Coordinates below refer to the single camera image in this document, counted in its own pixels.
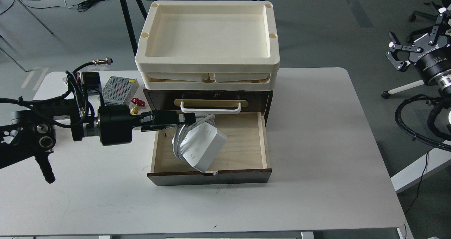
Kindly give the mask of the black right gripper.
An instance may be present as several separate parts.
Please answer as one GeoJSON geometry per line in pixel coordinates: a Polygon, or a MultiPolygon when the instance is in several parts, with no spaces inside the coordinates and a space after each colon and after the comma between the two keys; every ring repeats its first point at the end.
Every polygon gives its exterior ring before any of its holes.
{"type": "Polygon", "coordinates": [[[439,85],[440,88],[450,88],[450,36],[439,35],[437,43],[429,45],[429,35],[424,35],[430,33],[434,27],[438,27],[439,31],[444,31],[445,28],[449,29],[450,27],[449,24],[444,24],[444,19],[440,24],[437,23],[437,17],[440,14],[439,9],[443,6],[437,5],[433,1],[424,2],[424,5],[430,6],[435,15],[414,11],[408,17],[409,22],[415,21],[417,16],[434,22],[432,26],[412,31],[407,36],[406,42],[413,43],[414,37],[423,35],[416,40],[419,47],[401,45],[396,35],[393,32],[388,32],[391,42],[386,56],[395,69],[400,72],[406,72],[408,65],[413,63],[425,85],[439,85]],[[400,61],[396,56],[399,51],[412,53],[412,62],[410,60],[400,61]]]}

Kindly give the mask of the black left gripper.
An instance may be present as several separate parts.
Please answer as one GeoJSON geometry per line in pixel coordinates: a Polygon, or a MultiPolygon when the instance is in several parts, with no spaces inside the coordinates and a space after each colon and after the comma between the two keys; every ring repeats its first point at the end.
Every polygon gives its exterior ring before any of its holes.
{"type": "Polygon", "coordinates": [[[181,124],[194,124],[196,115],[177,113],[171,110],[151,110],[132,115],[126,105],[101,106],[97,116],[87,115],[80,125],[72,129],[74,141],[84,137],[98,136],[103,146],[127,144],[132,141],[132,130],[141,127],[141,132],[161,131],[181,124]]]}

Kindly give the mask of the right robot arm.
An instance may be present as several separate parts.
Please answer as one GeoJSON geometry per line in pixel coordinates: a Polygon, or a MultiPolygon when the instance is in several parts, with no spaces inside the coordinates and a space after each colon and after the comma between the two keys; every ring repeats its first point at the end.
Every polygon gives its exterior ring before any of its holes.
{"type": "Polygon", "coordinates": [[[408,45],[400,44],[396,35],[388,33],[390,37],[389,51],[385,53],[396,70],[405,72],[413,65],[421,80],[384,91],[381,96],[388,99],[392,94],[406,91],[419,85],[438,85],[439,91],[445,97],[450,96],[450,7],[438,9],[435,24],[431,30],[408,45]]]}

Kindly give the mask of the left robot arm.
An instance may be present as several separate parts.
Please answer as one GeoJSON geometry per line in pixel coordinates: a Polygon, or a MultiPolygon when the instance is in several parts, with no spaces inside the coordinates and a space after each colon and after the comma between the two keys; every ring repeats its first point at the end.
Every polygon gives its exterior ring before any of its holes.
{"type": "Polygon", "coordinates": [[[160,131],[196,122],[194,113],[152,110],[132,115],[127,105],[106,106],[99,74],[82,69],[111,63],[110,58],[93,60],[66,72],[68,90],[61,96],[33,101],[1,98],[1,103],[25,107],[11,114],[10,125],[1,126],[1,167],[34,157],[47,183],[53,183],[48,156],[56,143],[55,126],[70,129],[74,141],[98,136],[103,146],[111,146],[130,143],[134,128],[160,131]]]}

